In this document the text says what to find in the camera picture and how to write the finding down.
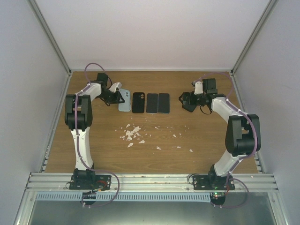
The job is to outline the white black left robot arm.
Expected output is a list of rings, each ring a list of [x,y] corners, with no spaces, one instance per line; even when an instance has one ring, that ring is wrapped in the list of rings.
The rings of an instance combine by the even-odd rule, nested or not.
[[[97,183],[89,141],[93,122],[92,101],[98,98],[106,106],[125,102],[120,93],[122,84],[115,82],[108,85],[109,81],[111,79],[106,73],[99,73],[96,80],[88,80],[82,90],[68,94],[65,98],[65,124],[71,131],[75,145],[74,180],[80,182],[85,189],[92,189]]]

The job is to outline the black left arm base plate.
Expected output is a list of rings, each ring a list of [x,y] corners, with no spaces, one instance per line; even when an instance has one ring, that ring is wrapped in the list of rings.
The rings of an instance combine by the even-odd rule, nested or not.
[[[83,176],[73,175],[65,188],[68,190],[105,191],[110,189],[111,175]]]

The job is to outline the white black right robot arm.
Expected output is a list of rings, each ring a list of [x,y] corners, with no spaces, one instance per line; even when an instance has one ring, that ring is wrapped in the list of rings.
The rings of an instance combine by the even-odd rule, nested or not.
[[[193,112],[197,106],[207,106],[210,112],[219,114],[227,123],[224,154],[207,175],[193,176],[194,188],[232,189],[228,182],[234,169],[261,148],[259,117],[247,114],[232,104],[226,95],[219,94],[214,78],[196,81],[192,85],[194,91],[179,96],[182,108]]]

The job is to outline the light blue phone case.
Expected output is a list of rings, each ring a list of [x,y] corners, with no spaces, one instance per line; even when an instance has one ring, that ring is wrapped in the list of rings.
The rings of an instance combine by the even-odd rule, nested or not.
[[[120,112],[129,112],[131,111],[131,92],[126,89],[119,90],[122,98],[124,99],[124,103],[119,103],[118,110]]]

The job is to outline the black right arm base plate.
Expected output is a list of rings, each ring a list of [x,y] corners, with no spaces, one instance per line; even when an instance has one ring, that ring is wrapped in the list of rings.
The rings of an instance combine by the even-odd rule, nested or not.
[[[194,190],[212,190],[212,191],[226,191],[234,190],[234,182],[229,181],[232,176],[219,177],[216,175],[201,175],[197,173],[190,174],[187,177],[189,184],[193,185]]]

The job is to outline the black phone case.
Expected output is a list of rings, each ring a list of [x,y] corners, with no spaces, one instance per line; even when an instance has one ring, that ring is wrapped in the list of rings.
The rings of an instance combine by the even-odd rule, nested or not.
[[[144,113],[145,93],[134,92],[132,98],[132,113]]]

